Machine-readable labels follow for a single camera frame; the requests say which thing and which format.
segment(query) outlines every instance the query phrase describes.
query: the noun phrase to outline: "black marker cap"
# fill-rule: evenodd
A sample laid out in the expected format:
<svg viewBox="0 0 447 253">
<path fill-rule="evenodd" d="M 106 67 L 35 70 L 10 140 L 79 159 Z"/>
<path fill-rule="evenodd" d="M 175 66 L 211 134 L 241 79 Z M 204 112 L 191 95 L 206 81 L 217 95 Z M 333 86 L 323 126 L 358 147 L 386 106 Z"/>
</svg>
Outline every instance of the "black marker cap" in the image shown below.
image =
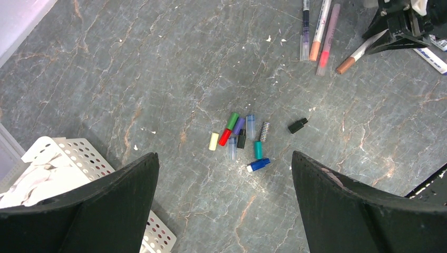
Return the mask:
<svg viewBox="0 0 447 253">
<path fill-rule="evenodd" d="M 239 135 L 238 135 L 238 143 L 237 143 L 237 145 L 236 145 L 236 147 L 237 147 L 238 149 L 243 149 L 243 148 L 245 147 L 245 138 L 246 138 L 246 135 L 245 135 L 245 129 L 241 129 L 241 130 L 239 131 Z"/>
<path fill-rule="evenodd" d="M 307 123 L 307 119 L 306 118 L 302 118 L 298 121 L 296 121 L 295 123 L 293 123 L 292 125 L 290 125 L 289 131 L 291 132 L 291 134 L 296 133 L 298 130 L 300 130 L 301 128 L 304 127 L 304 124 Z"/>
</svg>

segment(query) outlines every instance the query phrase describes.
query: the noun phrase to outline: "white plastic basket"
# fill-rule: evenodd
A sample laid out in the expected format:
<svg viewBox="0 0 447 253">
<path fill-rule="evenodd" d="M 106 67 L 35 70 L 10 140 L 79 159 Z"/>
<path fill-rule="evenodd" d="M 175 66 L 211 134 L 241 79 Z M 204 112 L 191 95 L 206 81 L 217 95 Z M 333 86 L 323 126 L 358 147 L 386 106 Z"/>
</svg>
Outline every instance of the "white plastic basket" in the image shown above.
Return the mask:
<svg viewBox="0 0 447 253">
<path fill-rule="evenodd" d="M 22 161 L 25 163 L 33 162 L 42 159 L 46 155 L 54 155 L 54 153 L 66 157 L 67 161 L 70 161 L 71 166 L 79 168 L 80 173 L 83 173 L 90 181 L 115 171 L 90 142 L 82 138 L 66 139 L 50 138 L 46 136 L 40 137 L 22 156 Z M 9 175 L 8 180 L 12 182 L 9 186 L 11 186 L 26 169 L 24 166 L 16 167 L 21 168 L 22 171 L 16 170 L 13 173 L 15 175 Z M 171 230 L 166 227 L 155 213 L 150 211 L 140 252 L 167 253 L 171 251 L 176 240 L 177 238 Z"/>
<path fill-rule="evenodd" d="M 42 155 L 52 155 L 54 153 L 66 157 L 71 166 L 79 168 L 90 181 L 115 171 L 88 140 L 82 138 L 40 137 L 23 155 L 22 161 L 33 162 Z"/>
<path fill-rule="evenodd" d="M 140 253 L 165 253 L 171 252 L 177 241 L 177 237 L 168 227 L 152 212 L 149 213 L 148 223 L 144 231 L 143 244 Z"/>
</svg>

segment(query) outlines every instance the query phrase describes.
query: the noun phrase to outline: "white marker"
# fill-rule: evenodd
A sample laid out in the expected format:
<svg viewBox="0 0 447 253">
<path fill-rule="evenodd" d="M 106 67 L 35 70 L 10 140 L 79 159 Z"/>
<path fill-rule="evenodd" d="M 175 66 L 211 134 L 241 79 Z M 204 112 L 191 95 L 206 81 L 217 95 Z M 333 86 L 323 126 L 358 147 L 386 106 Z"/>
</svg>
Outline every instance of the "white marker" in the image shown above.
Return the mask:
<svg viewBox="0 0 447 253">
<path fill-rule="evenodd" d="M 354 65 L 360 57 L 362 57 L 365 54 L 366 49 L 371 46 L 374 42 L 376 42 L 380 37 L 382 37 L 385 32 L 388 31 L 388 29 L 372 36 L 371 38 L 367 39 L 353 54 L 348 57 L 340 66 L 337 68 L 337 73 L 342 75 L 345 73 L 350 67 Z"/>
<path fill-rule="evenodd" d="M 430 49 L 414 48 L 413 50 L 430 63 L 439 73 L 447 75 L 447 64 L 439 59 Z"/>
<path fill-rule="evenodd" d="M 316 62 L 318 58 L 318 51 L 320 50 L 321 40 L 323 38 L 324 27 L 326 26 L 327 14 L 331 7 L 332 0 L 323 0 L 320 17 L 318 18 L 317 29 L 315 30 L 314 41 L 310 49 L 309 60 Z"/>
<path fill-rule="evenodd" d="M 430 40 L 432 41 L 432 44 L 435 45 L 437 48 L 441 49 L 444 52 L 447 52 L 447 41 L 446 40 L 436 41 L 436 37 L 433 35 L 430 35 Z"/>
</svg>

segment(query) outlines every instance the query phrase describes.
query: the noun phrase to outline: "red marker cap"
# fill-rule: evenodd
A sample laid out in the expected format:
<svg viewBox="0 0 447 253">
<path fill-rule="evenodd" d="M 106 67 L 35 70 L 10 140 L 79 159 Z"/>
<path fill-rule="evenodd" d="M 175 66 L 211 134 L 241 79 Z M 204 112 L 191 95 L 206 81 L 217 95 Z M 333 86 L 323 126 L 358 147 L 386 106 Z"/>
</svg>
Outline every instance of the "red marker cap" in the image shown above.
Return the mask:
<svg viewBox="0 0 447 253">
<path fill-rule="evenodd" d="M 225 130 L 223 131 L 222 136 L 220 137 L 219 145 L 221 145 L 221 146 L 225 146 L 225 144 L 227 143 L 227 140 L 228 140 L 228 138 L 230 137 L 230 135 L 231 135 L 231 130 L 229 130 L 228 128 L 225 129 Z"/>
</svg>

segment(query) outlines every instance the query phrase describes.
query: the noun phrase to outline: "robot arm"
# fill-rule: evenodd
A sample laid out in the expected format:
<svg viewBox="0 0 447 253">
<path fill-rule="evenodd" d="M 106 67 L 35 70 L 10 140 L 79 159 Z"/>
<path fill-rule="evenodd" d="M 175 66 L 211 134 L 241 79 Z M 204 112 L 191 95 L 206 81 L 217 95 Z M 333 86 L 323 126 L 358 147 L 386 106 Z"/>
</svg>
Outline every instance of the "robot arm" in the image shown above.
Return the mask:
<svg viewBox="0 0 447 253">
<path fill-rule="evenodd" d="M 364 4 L 372 7 L 372 0 Z M 387 31 L 369 46 L 366 54 L 427 47 L 430 34 L 437 39 L 447 38 L 446 0 L 377 0 L 376 6 L 378 10 L 363 38 Z"/>
</svg>

